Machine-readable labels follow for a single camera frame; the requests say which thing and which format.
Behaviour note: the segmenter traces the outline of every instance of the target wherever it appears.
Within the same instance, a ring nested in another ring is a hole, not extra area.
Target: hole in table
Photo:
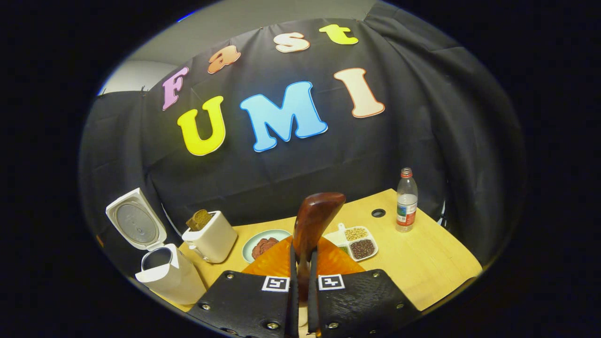
[[[386,215],[386,211],[384,209],[376,209],[371,212],[371,215],[374,217],[382,217]]]

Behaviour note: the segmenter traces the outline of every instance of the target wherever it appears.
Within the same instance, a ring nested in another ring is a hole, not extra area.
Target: white sectioned tray
[[[351,229],[357,229],[357,228],[361,228],[364,229],[365,232],[367,233],[367,236],[361,237],[359,239],[355,239],[353,241],[348,241],[346,239],[346,231],[347,230],[351,230]],[[328,233],[327,235],[324,235],[323,237],[325,237],[327,240],[329,240],[330,242],[334,243],[336,246],[338,247],[346,247],[346,249],[349,251],[349,256],[355,261],[355,262],[359,262],[361,260],[365,260],[368,259],[370,257],[373,257],[377,254],[377,244],[376,244],[376,240],[374,239],[374,237],[371,235],[371,232],[369,231],[369,229],[367,229],[366,227],[361,227],[361,226],[357,226],[357,227],[351,227],[351,228],[345,228],[344,223],[338,223],[338,230],[334,231],[332,233]],[[355,243],[355,242],[359,242],[362,241],[364,239],[368,239],[371,241],[371,243],[374,245],[374,252],[366,257],[363,257],[361,259],[357,259],[355,258],[355,255],[353,254],[353,251],[350,249],[350,245]]]

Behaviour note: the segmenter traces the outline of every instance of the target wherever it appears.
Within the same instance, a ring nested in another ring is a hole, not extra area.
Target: black cloth
[[[350,28],[347,35],[359,42],[338,45],[319,32],[333,23]],[[310,48],[277,51],[273,38],[286,32],[304,34]],[[209,58],[228,45],[241,57],[207,73]],[[162,83],[183,66],[189,72],[179,99],[162,111]],[[351,115],[353,102],[333,74],[353,67],[367,71],[375,98],[386,106],[383,113]],[[263,94],[281,106],[286,86],[299,81],[313,84],[313,102],[328,130],[304,139],[293,133],[289,142],[270,130],[277,146],[255,152],[240,102]],[[197,109],[200,137],[208,138],[210,122],[201,107],[219,95],[225,141],[215,152],[194,156],[177,119]],[[486,68],[429,24],[377,3],[365,20],[302,20],[238,35],[195,56],[146,93],[99,97],[82,140],[80,184],[93,233],[111,260],[133,275],[144,252],[120,238],[104,210],[138,186],[163,221],[166,242],[178,244],[161,203],[181,232],[198,209],[221,210],[238,226],[291,217],[317,192],[338,191],[353,201],[396,189],[400,170],[410,167],[419,208],[438,220],[446,199],[451,233],[486,264],[517,221],[523,162],[511,103]]]

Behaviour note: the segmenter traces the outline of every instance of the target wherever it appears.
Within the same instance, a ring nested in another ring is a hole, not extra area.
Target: yellow letter u
[[[186,148],[188,148],[188,151],[193,155],[204,156],[214,152],[221,144],[223,144],[225,139],[225,125],[220,106],[223,100],[223,96],[215,96],[203,104],[203,110],[209,112],[211,127],[213,128],[213,135],[206,140],[200,139],[198,129],[196,128],[196,115],[198,114],[198,110],[192,109],[187,111],[177,119],[177,125],[182,127]]]

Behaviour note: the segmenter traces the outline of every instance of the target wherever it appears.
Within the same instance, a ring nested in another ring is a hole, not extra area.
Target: plastic water bottle
[[[397,188],[397,230],[408,232],[413,229],[417,211],[417,185],[411,168],[401,170],[401,181]]]

